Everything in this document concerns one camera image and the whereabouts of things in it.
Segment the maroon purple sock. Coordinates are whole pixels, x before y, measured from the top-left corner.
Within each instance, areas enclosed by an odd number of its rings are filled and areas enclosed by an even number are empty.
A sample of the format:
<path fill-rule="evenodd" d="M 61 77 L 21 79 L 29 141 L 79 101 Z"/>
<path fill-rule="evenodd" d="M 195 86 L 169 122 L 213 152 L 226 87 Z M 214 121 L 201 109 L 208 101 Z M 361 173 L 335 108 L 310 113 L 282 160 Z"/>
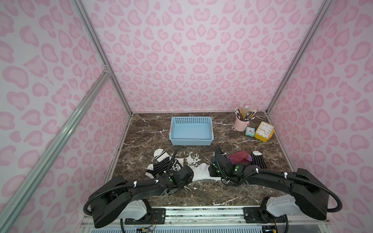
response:
<path fill-rule="evenodd" d="M 235 153 L 229 155 L 228 160 L 234 165 L 236 165 L 236 164 L 251 164 L 253 162 L 252 156 L 244 150 L 238 151 L 238 152 L 235 152 Z"/>

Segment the black striped sock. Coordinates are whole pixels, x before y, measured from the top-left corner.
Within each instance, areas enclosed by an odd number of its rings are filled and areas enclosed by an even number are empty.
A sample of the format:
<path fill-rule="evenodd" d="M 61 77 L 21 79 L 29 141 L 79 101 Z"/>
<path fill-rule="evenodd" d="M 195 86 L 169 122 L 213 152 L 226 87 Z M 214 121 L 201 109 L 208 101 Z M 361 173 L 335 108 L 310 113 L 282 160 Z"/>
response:
<path fill-rule="evenodd" d="M 156 149 L 153 153 L 152 164 L 146 168 L 145 175 L 153 179 L 156 175 L 169 171 L 179 171 L 184 166 L 183 158 L 174 158 L 163 149 Z"/>
<path fill-rule="evenodd" d="M 253 166 L 257 166 L 260 169 L 266 169 L 267 168 L 261 152 L 259 152 L 257 150 L 253 151 L 251 157 L 252 157 L 252 160 L 253 160 L 252 161 Z"/>

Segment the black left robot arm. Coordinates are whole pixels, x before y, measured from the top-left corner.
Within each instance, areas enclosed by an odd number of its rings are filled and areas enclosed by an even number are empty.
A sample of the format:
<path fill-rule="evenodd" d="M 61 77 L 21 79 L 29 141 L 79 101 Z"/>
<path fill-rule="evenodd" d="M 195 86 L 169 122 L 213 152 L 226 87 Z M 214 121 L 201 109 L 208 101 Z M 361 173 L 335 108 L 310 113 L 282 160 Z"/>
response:
<path fill-rule="evenodd" d="M 115 177 L 88 198 L 83 212 L 93 218 L 95 228 L 102 228 L 116 220 L 130 202 L 174 194 L 192 183 L 193 177 L 194 172 L 188 166 L 174 174 L 156 175 L 152 180 L 130 182 Z"/>

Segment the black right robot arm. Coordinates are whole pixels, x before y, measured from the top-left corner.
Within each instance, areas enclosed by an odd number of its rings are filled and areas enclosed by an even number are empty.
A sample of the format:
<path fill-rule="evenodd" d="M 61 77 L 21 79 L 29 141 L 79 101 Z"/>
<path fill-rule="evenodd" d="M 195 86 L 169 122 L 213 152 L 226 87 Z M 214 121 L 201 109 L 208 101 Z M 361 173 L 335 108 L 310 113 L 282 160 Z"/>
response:
<path fill-rule="evenodd" d="M 218 153 L 208 170 L 210 176 L 220 177 L 227 185 L 247 183 L 287 193 L 294 197 L 301 213 L 316 220 L 326 220 L 328 213 L 336 213 L 343 208 L 341 199 L 305 169 L 277 172 L 246 164 L 234 165 L 225 155 Z"/>

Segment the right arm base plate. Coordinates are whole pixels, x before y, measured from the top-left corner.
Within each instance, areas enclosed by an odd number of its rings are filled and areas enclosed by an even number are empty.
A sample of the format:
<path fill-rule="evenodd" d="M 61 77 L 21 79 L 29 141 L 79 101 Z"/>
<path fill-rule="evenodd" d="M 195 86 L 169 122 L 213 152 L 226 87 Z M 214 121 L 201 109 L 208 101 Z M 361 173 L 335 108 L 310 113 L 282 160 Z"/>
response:
<path fill-rule="evenodd" d="M 273 216 L 267 211 L 266 204 L 268 203 L 269 197 L 265 197 L 259 207 L 244 207 L 243 215 L 246 223 L 286 223 L 284 216 Z"/>

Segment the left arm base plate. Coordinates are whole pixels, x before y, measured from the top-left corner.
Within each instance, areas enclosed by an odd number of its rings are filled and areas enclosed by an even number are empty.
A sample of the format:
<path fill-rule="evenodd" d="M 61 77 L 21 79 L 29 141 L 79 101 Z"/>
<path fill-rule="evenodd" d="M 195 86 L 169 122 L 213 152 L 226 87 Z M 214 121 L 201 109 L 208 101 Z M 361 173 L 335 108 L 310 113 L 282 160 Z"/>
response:
<path fill-rule="evenodd" d="M 125 225 L 164 224 L 165 208 L 151 207 L 147 199 L 130 202 L 121 213 Z"/>

